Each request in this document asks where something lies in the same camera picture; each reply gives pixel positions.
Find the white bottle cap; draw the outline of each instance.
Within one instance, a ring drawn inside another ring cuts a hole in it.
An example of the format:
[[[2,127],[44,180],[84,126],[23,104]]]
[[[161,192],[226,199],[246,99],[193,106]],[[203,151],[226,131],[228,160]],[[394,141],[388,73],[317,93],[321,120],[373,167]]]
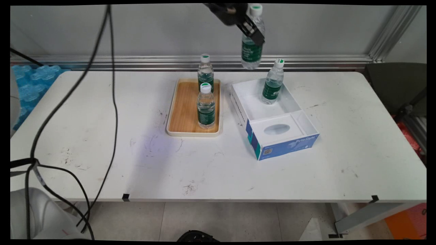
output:
[[[202,54],[200,59],[203,63],[211,62],[211,57],[208,54]]]
[[[212,86],[210,84],[208,84],[207,82],[203,82],[200,85],[200,92],[202,94],[208,94],[211,92]]]
[[[253,17],[259,17],[262,15],[262,5],[260,3],[252,3],[250,5],[250,15]]]
[[[276,59],[276,61],[274,62],[274,67],[276,68],[283,68],[285,64],[285,61],[282,59]]]

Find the white table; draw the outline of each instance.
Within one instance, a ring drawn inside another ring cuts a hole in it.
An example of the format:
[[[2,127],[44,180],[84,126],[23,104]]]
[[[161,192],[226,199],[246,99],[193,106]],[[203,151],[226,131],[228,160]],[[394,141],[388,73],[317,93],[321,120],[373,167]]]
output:
[[[10,140],[10,160],[29,157],[42,121],[82,72],[59,76]],[[119,111],[114,163],[99,201],[379,201],[337,222],[338,231],[426,202],[426,168],[362,74],[286,72],[285,85],[320,132],[313,148],[257,161],[230,102],[228,85],[266,72],[216,72],[223,83],[223,132],[216,138],[165,132],[178,78],[196,72],[116,72]],[[94,199],[110,162],[115,130],[111,72],[89,72],[48,123],[35,156],[81,180]],[[26,166],[13,169],[25,170]],[[70,201],[84,197],[67,173],[40,168]],[[34,174],[30,185],[41,188]],[[10,190],[24,188],[24,174]]]

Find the orange object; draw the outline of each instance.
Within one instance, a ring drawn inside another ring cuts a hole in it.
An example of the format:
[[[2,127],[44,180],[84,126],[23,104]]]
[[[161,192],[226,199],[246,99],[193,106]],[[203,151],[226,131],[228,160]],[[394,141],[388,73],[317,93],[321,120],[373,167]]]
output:
[[[385,219],[394,239],[427,239],[427,203]]]

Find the black cable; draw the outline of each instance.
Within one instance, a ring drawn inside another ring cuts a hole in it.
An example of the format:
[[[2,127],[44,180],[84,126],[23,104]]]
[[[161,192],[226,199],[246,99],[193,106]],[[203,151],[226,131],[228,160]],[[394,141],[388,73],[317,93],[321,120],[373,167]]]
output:
[[[26,171],[26,178],[24,180],[24,195],[26,197],[26,230],[27,239],[30,239],[30,199],[29,199],[29,173],[35,164],[32,163]]]
[[[88,212],[91,211],[91,208],[94,206],[95,202],[97,201],[97,199],[99,198],[100,192],[103,189],[103,185],[105,184],[106,178],[109,174],[109,170],[112,166],[113,163],[113,159],[115,157],[115,149],[116,149],[116,138],[117,138],[117,133],[118,133],[118,109],[116,107],[116,102],[115,102],[115,58],[114,58],[114,47],[113,47],[113,24],[112,24],[112,9],[109,6],[108,9],[108,15],[109,15],[109,26],[110,26],[110,37],[111,37],[111,56],[112,56],[112,102],[113,102],[113,106],[115,108],[115,139],[114,139],[114,143],[113,143],[113,152],[112,152],[112,158],[110,160],[110,164],[108,167],[108,170],[106,171],[106,175],[103,179],[102,185],[100,186],[100,189],[97,193],[97,196],[95,197],[95,200],[92,202],[91,207],[88,209]],[[79,226],[81,223],[82,219],[79,220],[79,222],[77,223],[76,226]],[[82,229],[82,233],[85,232],[86,226],[83,227]]]
[[[34,63],[35,65],[43,66],[43,64],[39,63],[38,61],[36,61],[36,60],[30,58],[29,56],[27,56],[27,55],[25,55],[25,54],[22,54],[22,53],[16,51],[16,50],[13,49],[13,48],[10,48],[10,52],[11,52],[11,53],[14,53],[14,54],[16,54],[16,55],[18,55],[18,56],[21,56],[21,57],[25,58],[26,60],[28,60],[28,61]]]
[[[96,55],[97,50],[98,50],[99,45],[100,45],[100,40],[101,40],[103,31],[104,31],[104,28],[105,28],[105,25],[106,25],[106,19],[107,19],[107,16],[108,16],[109,8],[110,8],[110,5],[107,5],[106,6],[106,10],[105,10],[105,16],[104,16],[104,19],[103,19],[103,23],[102,23],[102,26],[100,28],[100,31],[99,31],[99,34],[98,34],[98,37],[97,37],[97,41],[96,41],[95,46],[94,46],[94,50],[92,52],[91,58],[89,60],[89,63],[87,65],[86,69],[84,70],[84,72],[82,73],[80,78],[77,80],[77,82],[70,89],[70,91],[67,93],[67,95],[61,100],[61,102],[59,102],[59,104],[53,109],[53,111],[44,120],[44,122],[42,123],[42,125],[38,129],[38,132],[36,133],[36,136],[35,136],[35,138],[33,140],[32,148],[31,148],[31,152],[30,152],[31,165],[29,166],[29,168],[26,171],[25,187],[24,187],[25,188],[25,196],[26,196],[26,224],[27,224],[27,238],[28,239],[30,239],[29,172],[34,167],[34,165],[36,164],[36,158],[35,158],[36,145],[37,145],[39,137],[41,136],[41,133],[44,130],[44,128],[47,125],[47,123],[50,121],[50,119],[53,117],[53,115],[59,110],[59,108],[65,103],[65,101],[70,97],[70,95],[74,92],[74,90],[77,88],[77,86],[79,86],[79,84],[82,82],[83,78],[86,76],[86,74],[88,73],[89,69],[91,68],[91,64],[94,61],[95,55]],[[68,202],[67,200],[63,199],[62,197],[60,197],[59,195],[54,193],[48,187],[46,188],[46,190],[49,191],[52,195],[58,197],[58,199],[62,200],[63,202],[65,202],[66,204],[71,206],[73,209],[75,209],[75,210],[77,209],[74,205],[72,205],[70,202]],[[83,214],[78,209],[76,211],[78,211],[78,213],[81,214],[82,219],[85,220],[85,223],[90,228],[91,226],[89,226],[89,223],[85,219]]]
[[[89,229],[89,234],[91,235],[91,239],[95,240],[94,238],[94,232],[92,232],[92,228],[91,225],[89,224],[89,222],[86,220],[85,216],[83,215],[83,213],[76,207],[74,206],[72,203],[70,203],[69,201],[67,201],[66,199],[64,199],[63,197],[59,196],[58,194],[56,194],[54,191],[52,191],[47,185],[43,185],[42,187],[44,187],[44,189],[46,189],[50,194],[52,194],[53,196],[55,196],[57,199],[65,202],[66,204],[68,204],[70,207],[72,207],[79,215],[80,217],[82,217],[82,219],[85,220],[85,224]]]
[[[85,196],[85,199],[86,199],[86,204],[88,205],[88,210],[90,209],[88,195],[86,194],[85,189],[83,188],[82,184],[80,183],[79,179],[76,177],[75,174],[73,174],[73,173],[72,173],[71,171],[69,171],[69,170],[66,170],[66,169],[63,169],[63,168],[60,168],[60,167],[54,167],[54,166],[48,166],[48,165],[42,165],[42,164],[39,164],[38,167],[45,167],[45,168],[57,169],[57,170],[61,170],[61,171],[64,171],[64,172],[67,172],[67,173],[71,174],[71,175],[76,179],[77,183],[78,183],[79,186],[80,186],[80,189],[82,189],[82,192],[83,192],[83,194],[84,194],[84,196]],[[88,221],[89,221],[89,215],[90,215],[90,214],[91,214],[91,213],[88,212],[88,216],[86,217],[86,219],[87,219]]]

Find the open cardboard box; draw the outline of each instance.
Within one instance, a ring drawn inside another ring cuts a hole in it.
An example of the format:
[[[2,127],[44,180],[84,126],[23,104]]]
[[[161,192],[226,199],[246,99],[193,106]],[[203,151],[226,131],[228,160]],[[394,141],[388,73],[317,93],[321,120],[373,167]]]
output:
[[[257,160],[311,148],[319,133],[283,84],[277,101],[260,100],[264,79],[232,84],[231,100]]]

